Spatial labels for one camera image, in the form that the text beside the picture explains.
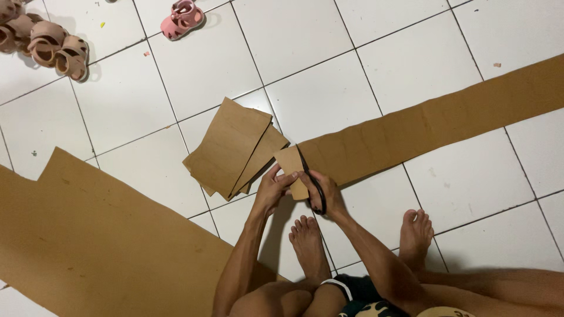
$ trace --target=black scissors handle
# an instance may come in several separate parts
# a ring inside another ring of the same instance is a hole
[[[311,204],[311,199],[309,197],[307,198],[307,203],[309,204],[311,210],[314,213],[318,215],[324,215],[325,213],[327,213],[327,201],[325,200],[325,193],[323,192],[323,188],[321,188],[319,181],[315,177],[311,176],[310,168],[307,166],[306,160],[303,158],[302,151],[299,150],[297,144],[296,144],[296,148],[298,149],[299,157],[302,159],[303,172],[306,173],[307,176],[309,176],[311,182],[314,184],[315,188],[317,188],[317,191],[319,192],[319,197],[321,198],[321,209],[317,207],[313,207],[313,205]]]

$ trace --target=white tile floor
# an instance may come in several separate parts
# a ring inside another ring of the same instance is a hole
[[[564,53],[560,0],[197,0],[206,24],[178,42],[159,30],[171,3],[29,3],[89,43],[91,77],[71,82],[0,54],[0,164],[37,179],[59,146],[234,244],[258,183],[226,204],[181,163],[224,96],[274,114],[300,142]],[[390,249],[403,212],[423,207],[432,270],[564,271],[563,120],[564,109],[446,146],[343,195]],[[301,214],[311,214],[304,203],[284,201],[260,253],[292,280],[302,272],[287,236]],[[363,274],[336,225],[318,219],[332,269]],[[0,311],[49,315],[9,287]]]

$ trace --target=bare foot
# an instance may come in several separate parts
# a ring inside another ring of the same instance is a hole
[[[300,220],[296,220],[295,224],[289,237],[299,265],[306,279],[319,285],[322,281],[331,278],[331,269],[321,242],[319,226],[313,217],[307,218],[304,215]]]
[[[425,269],[427,249],[431,245],[434,234],[429,215],[423,209],[418,211],[410,209],[403,215],[399,238],[399,258],[413,273]]]

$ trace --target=forearm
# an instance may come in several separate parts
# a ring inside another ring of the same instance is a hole
[[[233,304],[246,294],[257,261],[266,220],[264,212],[253,208],[215,289],[214,317],[229,315]]]
[[[382,242],[359,225],[347,213],[335,222],[351,241],[364,262],[379,294],[410,315],[432,307],[413,272]]]

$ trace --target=leg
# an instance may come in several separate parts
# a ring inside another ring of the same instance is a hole
[[[230,317],[301,316],[310,305],[319,284],[331,278],[317,222],[313,217],[308,219],[303,215],[295,224],[289,238],[306,276],[305,280],[298,283],[268,283],[241,297],[233,305]]]
[[[564,314],[563,309],[505,302],[450,286],[423,284],[423,287],[435,302],[478,317],[556,317]]]
[[[408,210],[405,213],[399,258],[417,275],[420,282],[469,290],[505,302],[564,309],[564,274],[560,272],[499,269],[472,274],[444,274],[426,271],[425,257],[433,233],[431,220],[423,210],[417,213]]]

